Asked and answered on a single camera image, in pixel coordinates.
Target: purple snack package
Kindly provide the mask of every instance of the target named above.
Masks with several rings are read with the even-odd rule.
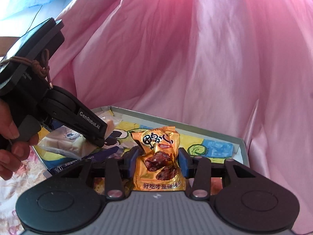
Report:
[[[84,157],[83,159],[91,159],[91,162],[93,162],[93,163],[101,163],[105,159],[107,159],[109,156],[114,155],[118,150],[119,150],[119,147],[115,146],[115,147],[104,149],[104,150],[101,150],[97,153],[88,155],[88,156]],[[59,166],[54,167],[52,169],[48,169],[47,172],[44,173],[44,175],[46,178],[51,177],[52,175],[63,171],[64,169],[66,169],[67,167],[71,166],[72,164],[74,164],[78,161],[80,161],[80,160],[73,160],[71,162],[59,165]]]

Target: round pad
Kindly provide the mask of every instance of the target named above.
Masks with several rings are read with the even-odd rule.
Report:
[[[299,202],[288,190],[267,179],[239,179],[215,198],[218,214],[247,232],[270,233],[291,228]]]
[[[278,200],[275,195],[266,191],[250,191],[242,195],[242,203],[254,211],[269,211],[276,207]]]
[[[98,194],[78,179],[47,180],[24,192],[16,203],[21,222],[39,233],[71,232],[100,211]]]

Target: blue paint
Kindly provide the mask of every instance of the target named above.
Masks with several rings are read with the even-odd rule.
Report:
[[[202,155],[205,157],[228,158],[233,154],[234,146],[231,143],[205,139],[201,145],[207,149],[205,154]]]
[[[140,125],[140,126],[139,126],[139,128],[143,128],[143,129],[149,129],[149,130],[153,129],[153,128],[151,128],[151,127],[148,127],[148,126],[144,126],[144,125]]]

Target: snack package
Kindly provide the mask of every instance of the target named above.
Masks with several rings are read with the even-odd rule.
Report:
[[[93,163],[101,163],[101,162],[104,162],[107,158],[114,158],[115,156],[122,156],[122,154],[123,154],[123,149],[120,149],[119,147],[116,146],[116,147],[112,147],[109,149],[103,149],[94,154],[90,154],[88,156],[85,156],[83,159],[89,159]],[[44,175],[46,178],[51,177],[52,175],[57,174],[67,169],[68,167],[72,166],[74,163],[78,161],[80,160],[76,159],[71,162],[64,163],[64,164],[58,165],[57,167],[48,169],[47,171],[49,172],[49,174],[47,175],[47,173],[45,173]]]
[[[145,151],[136,161],[134,190],[185,190],[185,178],[176,161],[180,137],[175,127],[132,132],[131,136]]]
[[[112,116],[110,110],[97,115],[108,125],[104,136],[106,139],[121,122],[121,119]],[[38,146],[48,152],[75,159],[81,159],[98,149],[97,146],[90,143],[80,133],[75,132],[66,126],[62,126],[50,132],[38,143]]]

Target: pink satin cloth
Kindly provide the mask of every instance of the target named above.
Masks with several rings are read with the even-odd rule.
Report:
[[[313,0],[74,0],[58,19],[55,85],[243,138],[313,231]]]

